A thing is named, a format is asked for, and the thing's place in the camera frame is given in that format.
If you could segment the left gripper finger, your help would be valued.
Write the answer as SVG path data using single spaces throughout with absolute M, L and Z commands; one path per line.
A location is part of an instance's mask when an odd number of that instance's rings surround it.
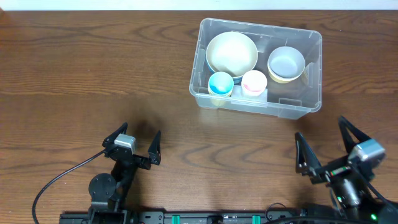
M 115 139 L 120 134 L 125 134 L 127 131 L 128 123 L 124 122 L 117 130 L 111 133 L 108 137 L 104 138 L 102 146 L 107 148 L 110 144 L 114 144 Z
M 157 166 L 161 162 L 160 140 L 161 131 L 158 131 L 148 149 L 150 163 Z

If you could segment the yellow small bowl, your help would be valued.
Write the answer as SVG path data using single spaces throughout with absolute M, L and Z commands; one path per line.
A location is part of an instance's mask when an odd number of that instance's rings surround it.
M 289 82 L 297 79 L 297 77 L 293 77 L 293 78 L 280 77 L 276 73 L 274 73 L 272 70 L 268 70 L 268 73 L 270 75 L 270 78 L 273 79 L 277 83 L 289 83 Z

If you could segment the blue cup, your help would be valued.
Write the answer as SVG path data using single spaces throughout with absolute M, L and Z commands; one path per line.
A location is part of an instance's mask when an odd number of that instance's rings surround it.
M 218 93 L 227 93 L 234 87 L 234 80 L 226 72 L 216 72 L 208 80 L 208 88 Z

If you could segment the pink cup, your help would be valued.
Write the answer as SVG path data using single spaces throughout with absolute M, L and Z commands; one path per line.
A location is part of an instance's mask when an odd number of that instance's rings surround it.
M 243 95 L 259 96 L 266 89 L 267 78 L 262 72 L 258 70 L 251 70 L 243 75 L 241 86 Z

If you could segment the white small bowl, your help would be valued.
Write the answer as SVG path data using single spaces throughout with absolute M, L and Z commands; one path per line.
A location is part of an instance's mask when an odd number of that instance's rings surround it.
M 291 82 L 291 81 L 293 81 L 293 80 L 298 79 L 300 76 L 302 76 L 303 74 L 306 74 L 306 73 L 307 73 L 307 72 L 306 72 L 306 69 L 304 69 L 304 70 L 302 71 L 302 73 L 301 73 L 300 75 L 296 76 L 296 77 L 293 77 L 293 78 L 284 78 L 284 77 L 280 77 L 279 75 L 277 75 L 277 74 L 273 71 L 273 69 L 271 69 L 271 66 L 270 66 L 269 63 L 267 64 L 267 68 L 268 68 L 268 74 L 269 74 L 270 77 L 271 77 L 275 82 L 277 82 L 277 83 L 288 83 L 288 82 Z

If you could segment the dark blue large bowl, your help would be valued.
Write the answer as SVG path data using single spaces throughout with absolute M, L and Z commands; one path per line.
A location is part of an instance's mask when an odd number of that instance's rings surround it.
M 209 70 L 210 70 L 210 72 L 211 72 L 212 74 L 216 73 L 216 71 L 214 71 L 214 70 L 212 69 L 212 67 L 210 66 L 210 64 L 207 64 L 207 67 L 209 68 Z

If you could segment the grey small bowl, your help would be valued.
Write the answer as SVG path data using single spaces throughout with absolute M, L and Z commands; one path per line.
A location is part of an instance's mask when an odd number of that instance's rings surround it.
M 267 61 L 271 69 L 284 78 L 293 78 L 305 69 L 304 56 L 293 47 L 283 46 L 274 49 Z

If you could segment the beige large bowl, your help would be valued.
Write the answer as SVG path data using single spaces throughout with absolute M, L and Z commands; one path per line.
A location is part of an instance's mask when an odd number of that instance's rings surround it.
M 254 41 L 247 35 L 229 31 L 210 41 L 205 57 L 214 71 L 226 72 L 238 80 L 256 66 L 258 51 Z

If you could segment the yellow cup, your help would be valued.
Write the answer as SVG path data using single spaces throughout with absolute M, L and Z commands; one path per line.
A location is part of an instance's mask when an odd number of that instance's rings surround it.
M 233 90 L 231 90 L 227 93 L 218 93 L 218 92 L 213 91 L 211 88 L 208 88 L 208 91 L 209 91 L 209 94 L 211 94 L 211 95 L 230 97 Z
M 210 98 L 210 102 L 213 106 L 220 108 L 229 101 L 228 99 L 228 96 L 215 96 Z

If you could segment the pale green cup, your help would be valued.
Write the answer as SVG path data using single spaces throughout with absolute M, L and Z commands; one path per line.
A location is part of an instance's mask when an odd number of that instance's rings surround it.
M 243 95 L 243 98 L 247 99 L 247 100 L 253 100 L 253 101 L 263 101 L 267 99 L 267 94 L 260 94 L 257 96 L 254 95 Z

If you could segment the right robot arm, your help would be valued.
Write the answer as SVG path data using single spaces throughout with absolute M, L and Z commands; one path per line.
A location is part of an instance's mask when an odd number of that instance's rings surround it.
M 324 166 L 303 135 L 295 133 L 296 173 L 309 176 L 313 184 L 325 184 L 333 204 L 309 205 L 302 216 L 307 223 L 397 223 L 397 203 L 371 185 L 386 150 L 345 117 L 339 117 L 338 125 L 347 154 Z

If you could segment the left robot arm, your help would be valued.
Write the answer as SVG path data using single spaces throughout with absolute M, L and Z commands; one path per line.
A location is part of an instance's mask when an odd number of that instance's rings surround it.
M 127 123 L 123 123 L 102 143 L 104 156 L 112 159 L 112 171 L 98 174 L 90 181 L 91 195 L 89 223 L 139 223 L 137 212 L 126 208 L 128 192 L 138 169 L 149 170 L 161 162 L 161 132 L 157 132 L 149 149 L 148 156 L 135 154 L 136 139 L 126 134 Z

